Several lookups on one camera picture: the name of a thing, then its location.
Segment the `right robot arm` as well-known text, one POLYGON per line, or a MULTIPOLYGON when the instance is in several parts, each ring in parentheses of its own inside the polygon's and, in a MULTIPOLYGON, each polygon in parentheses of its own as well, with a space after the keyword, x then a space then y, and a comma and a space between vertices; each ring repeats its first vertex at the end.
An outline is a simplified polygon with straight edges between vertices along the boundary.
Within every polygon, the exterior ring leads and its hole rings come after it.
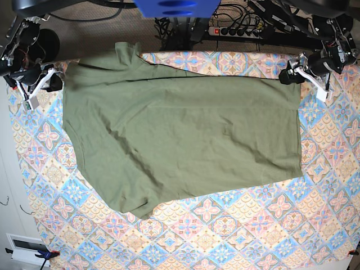
POLYGON ((1 77, 20 91, 26 111, 39 106, 39 91, 50 93, 64 87, 64 72, 53 63, 60 40, 53 30, 41 28, 43 19, 17 16, 1 40, 1 77))

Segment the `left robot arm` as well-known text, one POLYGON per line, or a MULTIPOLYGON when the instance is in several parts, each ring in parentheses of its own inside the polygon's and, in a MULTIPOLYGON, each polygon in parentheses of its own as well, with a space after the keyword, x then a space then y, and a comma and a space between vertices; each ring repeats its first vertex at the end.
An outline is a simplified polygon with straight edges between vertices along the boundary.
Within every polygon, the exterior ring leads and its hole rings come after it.
POLYGON ((308 80, 317 88, 316 98, 326 102, 333 94, 330 89, 331 74, 340 75, 346 66, 355 64, 359 50, 350 33, 352 17, 346 14, 336 18, 313 15, 312 25, 316 34, 330 40, 322 40, 322 47, 310 55, 302 52, 298 57, 290 59, 278 78, 285 85, 301 84, 308 80))

